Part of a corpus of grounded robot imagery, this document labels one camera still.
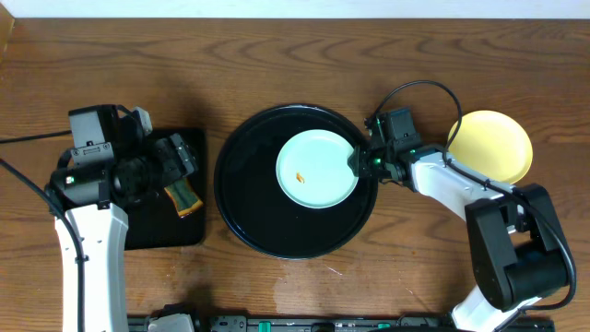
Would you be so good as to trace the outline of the orange green scrub sponge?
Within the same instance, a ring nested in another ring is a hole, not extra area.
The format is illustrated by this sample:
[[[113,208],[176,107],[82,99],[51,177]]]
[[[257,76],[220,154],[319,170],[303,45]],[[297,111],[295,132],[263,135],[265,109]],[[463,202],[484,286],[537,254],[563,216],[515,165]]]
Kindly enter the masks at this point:
[[[196,193],[187,178],[166,186],[164,190],[171,199],[180,218],[187,217],[204,206],[203,200]]]

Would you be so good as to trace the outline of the mint plate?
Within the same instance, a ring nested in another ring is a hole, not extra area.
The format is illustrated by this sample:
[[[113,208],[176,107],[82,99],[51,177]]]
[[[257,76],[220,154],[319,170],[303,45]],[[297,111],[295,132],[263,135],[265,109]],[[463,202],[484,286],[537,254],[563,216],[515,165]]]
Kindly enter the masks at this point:
[[[283,193],[306,208],[330,208],[348,198],[359,177],[348,166],[352,145],[324,129],[290,138],[277,156],[276,177]]]

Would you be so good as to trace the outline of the yellow plate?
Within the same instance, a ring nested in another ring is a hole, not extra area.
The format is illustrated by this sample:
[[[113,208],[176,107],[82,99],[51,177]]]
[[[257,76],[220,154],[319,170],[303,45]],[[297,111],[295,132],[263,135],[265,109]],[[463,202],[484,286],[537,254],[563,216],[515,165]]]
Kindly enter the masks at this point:
[[[508,184],[524,178],[533,161],[532,143],[524,128],[508,115],[489,110],[462,117],[449,151],[468,168]]]

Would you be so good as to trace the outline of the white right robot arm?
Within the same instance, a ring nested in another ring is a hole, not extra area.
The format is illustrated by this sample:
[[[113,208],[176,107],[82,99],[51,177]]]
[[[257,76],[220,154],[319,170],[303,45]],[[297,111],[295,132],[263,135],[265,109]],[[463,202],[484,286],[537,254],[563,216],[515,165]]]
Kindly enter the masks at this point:
[[[455,328],[503,331],[527,311],[572,300],[576,268],[544,187],[497,183],[437,145],[355,148],[348,166],[360,178],[430,197],[465,221],[477,285],[451,312]]]

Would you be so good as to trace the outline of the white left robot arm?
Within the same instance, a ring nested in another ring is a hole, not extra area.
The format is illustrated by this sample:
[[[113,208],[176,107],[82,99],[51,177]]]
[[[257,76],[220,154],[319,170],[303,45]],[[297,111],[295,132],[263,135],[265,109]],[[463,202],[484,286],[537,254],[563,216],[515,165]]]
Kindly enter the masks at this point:
[[[205,175],[195,130],[75,136],[46,187],[63,264],[63,329],[127,331],[124,252],[204,237]]]

